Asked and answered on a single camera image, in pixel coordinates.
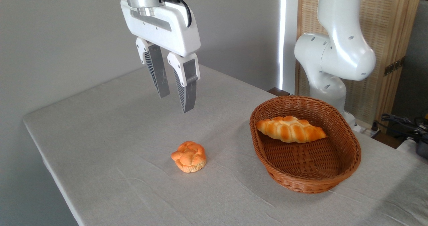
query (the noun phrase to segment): gray wall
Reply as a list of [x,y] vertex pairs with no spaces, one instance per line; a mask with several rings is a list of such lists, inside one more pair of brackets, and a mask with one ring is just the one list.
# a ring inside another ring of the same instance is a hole
[[393,115],[413,120],[428,113],[428,1],[420,0],[394,100]]
[[[279,0],[185,1],[202,65],[278,86]],[[119,0],[0,0],[0,225],[76,225],[22,117],[140,68],[134,42]]]

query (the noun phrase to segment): bread roll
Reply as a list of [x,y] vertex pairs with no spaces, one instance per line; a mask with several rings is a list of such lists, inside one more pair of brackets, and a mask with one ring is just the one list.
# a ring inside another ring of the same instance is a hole
[[307,120],[290,115],[258,121],[255,126],[264,135],[283,142],[304,143],[327,137],[321,127],[312,126]]
[[183,142],[177,151],[171,154],[171,158],[185,173],[199,171],[207,162],[204,147],[191,141]]

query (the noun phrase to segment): metal hinge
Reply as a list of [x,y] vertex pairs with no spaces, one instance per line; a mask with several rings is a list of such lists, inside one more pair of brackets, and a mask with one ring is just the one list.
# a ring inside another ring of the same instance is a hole
[[405,56],[403,58],[401,58],[400,60],[397,60],[396,62],[385,67],[384,77],[387,76],[388,74],[391,74],[393,71],[396,71],[400,67],[402,67],[404,64],[404,59],[405,59]]

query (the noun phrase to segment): oval wicker basket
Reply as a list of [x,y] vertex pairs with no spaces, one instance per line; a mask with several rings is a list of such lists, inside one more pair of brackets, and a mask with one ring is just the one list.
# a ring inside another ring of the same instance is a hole
[[[321,127],[327,138],[308,143],[285,143],[263,135],[255,124],[263,119],[292,115]],[[345,119],[330,104],[304,96],[281,96],[260,104],[249,120],[255,152],[269,175],[296,192],[328,191],[357,169],[359,142]]]

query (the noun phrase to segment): braided bread loaf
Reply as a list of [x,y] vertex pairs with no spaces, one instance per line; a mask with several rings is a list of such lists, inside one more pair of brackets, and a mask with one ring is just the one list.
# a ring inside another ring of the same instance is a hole
[[327,137],[321,127],[290,115],[258,121],[255,126],[264,135],[283,142],[312,142]]

